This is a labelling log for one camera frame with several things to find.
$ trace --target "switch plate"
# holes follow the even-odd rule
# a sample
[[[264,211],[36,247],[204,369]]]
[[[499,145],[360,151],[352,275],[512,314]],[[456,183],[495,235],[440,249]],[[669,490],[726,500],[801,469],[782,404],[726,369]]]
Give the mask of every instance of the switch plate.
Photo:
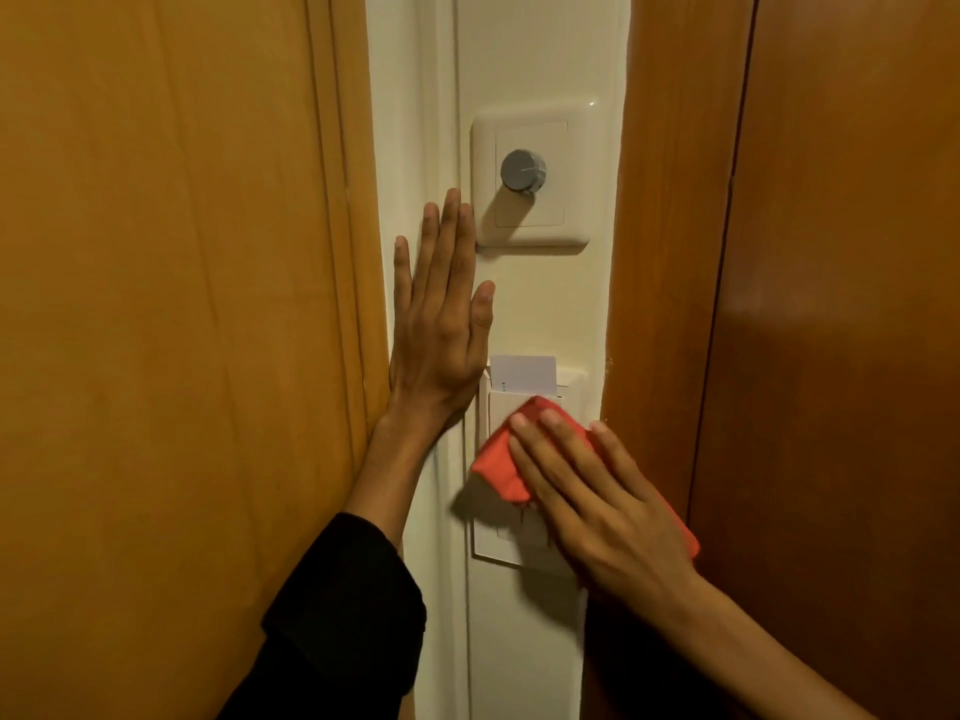
[[[481,247],[582,247],[606,172],[600,103],[567,100],[482,111],[471,128],[472,202]],[[500,180],[515,149],[542,157],[538,192],[517,193]]]
[[[578,368],[557,368],[557,395],[551,396],[577,422],[583,414],[587,375]],[[494,391],[490,373],[480,380],[477,445],[482,446],[530,394]],[[472,521],[473,555],[525,569],[546,571],[558,576],[573,575],[567,562],[550,542],[544,520],[532,506],[504,502],[491,489],[475,495],[478,515]]]

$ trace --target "white card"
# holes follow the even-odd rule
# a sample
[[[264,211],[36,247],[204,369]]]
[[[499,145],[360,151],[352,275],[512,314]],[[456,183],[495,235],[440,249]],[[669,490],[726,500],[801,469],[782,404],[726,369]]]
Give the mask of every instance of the white card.
[[[557,396],[555,356],[490,356],[489,382],[495,392]]]

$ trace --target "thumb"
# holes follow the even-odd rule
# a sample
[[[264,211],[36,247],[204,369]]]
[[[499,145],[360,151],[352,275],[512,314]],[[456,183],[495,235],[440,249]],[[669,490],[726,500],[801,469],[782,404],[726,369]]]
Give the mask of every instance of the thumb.
[[[494,325],[494,290],[497,286],[485,280],[477,287],[470,302],[470,341],[466,347],[466,361],[476,370],[487,365],[487,341]]]

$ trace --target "finger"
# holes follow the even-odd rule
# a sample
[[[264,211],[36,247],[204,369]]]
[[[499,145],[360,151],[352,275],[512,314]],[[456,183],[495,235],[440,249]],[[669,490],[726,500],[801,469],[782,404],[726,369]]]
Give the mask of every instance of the finger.
[[[556,441],[566,459],[576,469],[583,482],[600,496],[607,505],[620,508],[629,497],[623,485],[607,471],[603,459],[587,446],[582,437],[555,410],[545,410],[540,421]]]
[[[477,264],[476,243],[474,209],[469,204],[461,204],[453,257],[450,260],[450,279],[443,302],[443,310],[461,323],[467,322],[471,312],[471,293],[474,291]]]
[[[602,421],[595,421],[590,424],[590,434],[600,457],[631,496],[637,500],[649,500],[657,494],[657,489],[643,476],[634,458],[610,427]]]
[[[430,262],[423,302],[434,312],[439,312],[447,299],[447,284],[450,281],[450,261],[453,259],[453,244],[457,237],[460,220],[460,190],[451,189],[443,202],[443,214],[439,219],[439,236]]]
[[[510,430],[527,454],[536,463],[541,475],[582,518],[596,516],[604,510],[604,502],[587,487],[570,463],[557,452],[543,432],[521,413],[510,417]]]
[[[405,237],[393,242],[393,325],[402,324],[410,308],[413,283],[410,278],[410,244]]]
[[[490,329],[494,326],[494,291],[490,280],[480,283],[470,302],[470,340],[466,345],[466,362],[474,371],[487,365],[487,346]]]
[[[577,525],[581,523],[580,516],[540,472],[534,460],[523,448],[520,440],[514,435],[510,435],[507,446],[510,447],[510,457],[513,458],[516,471],[520,473],[523,482],[527,484],[530,492],[535,496],[536,502],[539,503],[545,513],[546,522],[558,535],[561,532],[576,529]]]
[[[440,209],[432,201],[423,206],[423,222],[420,224],[420,249],[416,256],[411,304],[423,303],[426,293],[426,281],[430,275],[430,261],[440,235]]]

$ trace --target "left hand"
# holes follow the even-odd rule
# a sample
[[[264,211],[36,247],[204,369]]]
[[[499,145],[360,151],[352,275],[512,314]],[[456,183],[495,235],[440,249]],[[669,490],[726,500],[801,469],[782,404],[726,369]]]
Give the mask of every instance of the left hand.
[[[423,208],[416,272],[410,245],[396,238],[393,251],[393,352],[388,411],[436,440],[460,420],[487,365],[494,323],[494,283],[474,289],[474,210],[460,191],[446,193],[443,214]]]

